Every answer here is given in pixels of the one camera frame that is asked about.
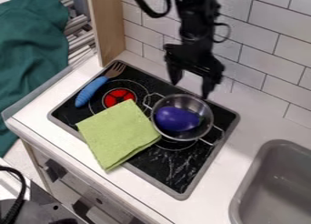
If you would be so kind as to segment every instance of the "metal fork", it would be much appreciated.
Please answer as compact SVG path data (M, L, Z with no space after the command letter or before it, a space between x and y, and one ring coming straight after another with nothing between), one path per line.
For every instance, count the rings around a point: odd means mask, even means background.
M98 77L86 87L84 87L75 99L75 107L81 107L85 105L92 98L97 89L99 89L110 78L121 75L123 71L125 71L125 68L126 65L117 62L105 73L104 76Z

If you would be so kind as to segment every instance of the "purple eggplant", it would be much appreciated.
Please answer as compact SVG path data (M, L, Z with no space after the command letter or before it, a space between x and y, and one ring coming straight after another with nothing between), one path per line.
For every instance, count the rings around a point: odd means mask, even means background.
M157 125L168 131L184 132L200 125L199 115L176 107L161 107L155 113Z

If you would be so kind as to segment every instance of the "green fabric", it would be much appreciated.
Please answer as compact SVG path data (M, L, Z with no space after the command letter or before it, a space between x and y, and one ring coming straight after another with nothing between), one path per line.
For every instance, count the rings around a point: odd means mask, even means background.
M131 99L83 120L77 126L97 161L107 171L155 144L161 137Z
M68 11L59 0L0 5L0 112L67 66ZM16 141L0 119L0 157Z

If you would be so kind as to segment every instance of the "toy stove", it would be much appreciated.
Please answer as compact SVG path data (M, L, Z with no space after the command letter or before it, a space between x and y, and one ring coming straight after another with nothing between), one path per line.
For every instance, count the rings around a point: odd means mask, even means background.
M162 97L188 93L130 65L126 65L120 76L99 88L87 105L76 108L75 98L79 91L55 108L49 118L81 140L75 123L117 103L133 99L149 117L153 105ZM152 147L130 158L123 167L175 199L187 199L238 122L237 113L209 101L207 104L214 113L215 122L206 136L191 142L162 137Z

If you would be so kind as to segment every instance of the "pot handle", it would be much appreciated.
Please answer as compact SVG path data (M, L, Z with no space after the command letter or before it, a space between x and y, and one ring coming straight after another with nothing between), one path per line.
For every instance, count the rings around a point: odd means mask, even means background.
M164 96L162 96L162 95L159 94L159 93L152 93L152 94L146 95L146 96L144 97L144 100L143 100L143 105L144 105L145 107L147 107L148 109L150 109L150 110L152 110L152 108L146 103L146 101L147 101L147 99L148 99L149 97L152 97L152 96L159 96L159 97L161 97L161 98L164 97Z
M225 137L225 131L224 131L222 128L220 128L220 127L218 127L218 126L216 126L216 125L213 125L213 127L214 127L215 129L219 130L220 133L221 133L220 137L219 137L216 141L214 141L213 143L211 143L211 142L208 142L208 141L206 141L206 140L204 140L204 139L202 139L202 138L200 139L200 140L204 141L208 146L211 146L211 147L216 146L216 145L219 143L219 141L221 141L221 140L224 139L224 137Z

